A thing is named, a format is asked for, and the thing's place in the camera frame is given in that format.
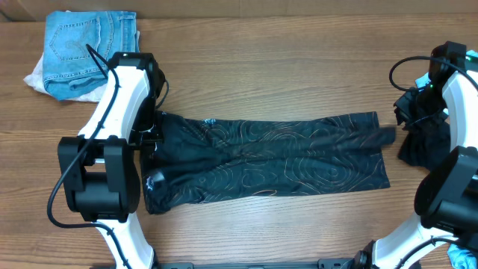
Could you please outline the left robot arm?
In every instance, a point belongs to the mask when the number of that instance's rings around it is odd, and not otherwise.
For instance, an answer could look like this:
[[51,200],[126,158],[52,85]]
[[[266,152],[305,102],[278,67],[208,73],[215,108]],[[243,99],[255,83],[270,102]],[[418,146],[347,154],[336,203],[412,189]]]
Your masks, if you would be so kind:
[[134,163],[137,150],[161,141],[155,125],[156,101],[166,82],[151,53],[117,52],[107,61],[105,92],[88,123],[75,137],[58,144],[61,176],[47,202],[53,216],[55,194],[63,188],[71,211],[95,228],[108,245],[116,268],[158,268],[137,217],[141,180]]

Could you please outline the black orange-patterned cycling jersey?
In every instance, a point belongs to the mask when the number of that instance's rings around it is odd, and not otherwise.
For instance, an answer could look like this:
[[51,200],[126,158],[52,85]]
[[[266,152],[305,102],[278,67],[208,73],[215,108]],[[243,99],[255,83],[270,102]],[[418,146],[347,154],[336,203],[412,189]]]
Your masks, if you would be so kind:
[[382,148],[396,131],[374,112],[309,121],[192,120],[162,112],[162,139],[140,157],[150,214],[250,196],[388,188]]

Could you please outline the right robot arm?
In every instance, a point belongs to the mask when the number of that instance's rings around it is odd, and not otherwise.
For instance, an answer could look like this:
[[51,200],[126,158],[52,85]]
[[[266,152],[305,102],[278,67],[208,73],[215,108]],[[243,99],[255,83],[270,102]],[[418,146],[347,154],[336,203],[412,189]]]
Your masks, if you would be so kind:
[[343,268],[419,268],[444,243],[477,254],[477,57],[447,41],[426,60],[428,82],[404,89],[394,113],[406,131],[431,134],[447,123],[450,151],[420,183],[412,216]]

